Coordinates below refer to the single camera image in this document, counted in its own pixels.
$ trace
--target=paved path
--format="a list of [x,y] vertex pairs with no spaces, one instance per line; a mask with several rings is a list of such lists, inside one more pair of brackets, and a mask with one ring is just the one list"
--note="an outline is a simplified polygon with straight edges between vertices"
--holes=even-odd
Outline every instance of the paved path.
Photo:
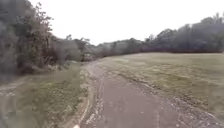
[[81,128],[222,128],[212,115],[153,89],[87,66],[97,98]]

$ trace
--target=treeline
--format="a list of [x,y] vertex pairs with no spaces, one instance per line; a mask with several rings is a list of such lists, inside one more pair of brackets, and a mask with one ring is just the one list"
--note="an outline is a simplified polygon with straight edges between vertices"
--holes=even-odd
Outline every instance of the treeline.
[[217,13],[199,23],[178,30],[165,29],[145,41],[128,39],[103,43],[96,48],[100,57],[140,52],[220,53],[224,50],[224,17]]
[[216,14],[177,30],[165,29],[145,41],[136,39],[90,44],[89,39],[60,39],[51,33],[51,17],[28,0],[0,0],[0,73],[32,73],[68,60],[141,52],[220,53],[224,49],[224,17]]
[[51,17],[28,0],[0,0],[0,73],[33,73],[66,60],[82,61],[86,40],[59,39]]

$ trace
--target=mown lawn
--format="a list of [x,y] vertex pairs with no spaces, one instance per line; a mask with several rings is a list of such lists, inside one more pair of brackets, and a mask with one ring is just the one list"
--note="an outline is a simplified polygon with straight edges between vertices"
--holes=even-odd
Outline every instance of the mown lawn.
[[224,121],[224,54],[135,54],[105,58],[98,64]]
[[81,88],[79,64],[49,74],[28,76],[16,91],[16,114],[11,118],[18,128],[57,128],[77,111],[87,96]]

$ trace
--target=sky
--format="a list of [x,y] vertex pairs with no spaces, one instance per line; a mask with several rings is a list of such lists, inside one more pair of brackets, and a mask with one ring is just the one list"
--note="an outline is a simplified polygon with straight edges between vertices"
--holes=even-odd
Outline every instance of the sky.
[[166,28],[224,12],[224,0],[30,0],[42,3],[53,34],[88,38],[92,44],[135,38],[144,40]]

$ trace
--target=grass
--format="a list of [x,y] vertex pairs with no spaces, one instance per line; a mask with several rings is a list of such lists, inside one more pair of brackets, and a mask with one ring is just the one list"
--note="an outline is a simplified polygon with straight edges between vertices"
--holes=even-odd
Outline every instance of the grass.
[[15,120],[23,120],[26,125],[21,127],[57,128],[74,115],[81,97],[87,96],[87,90],[80,87],[80,70],[81,66],[75,64],[50,74],[30,76],[19,86]]
[[224,54],[135,54],[105,58],[98,64],[224,121]]

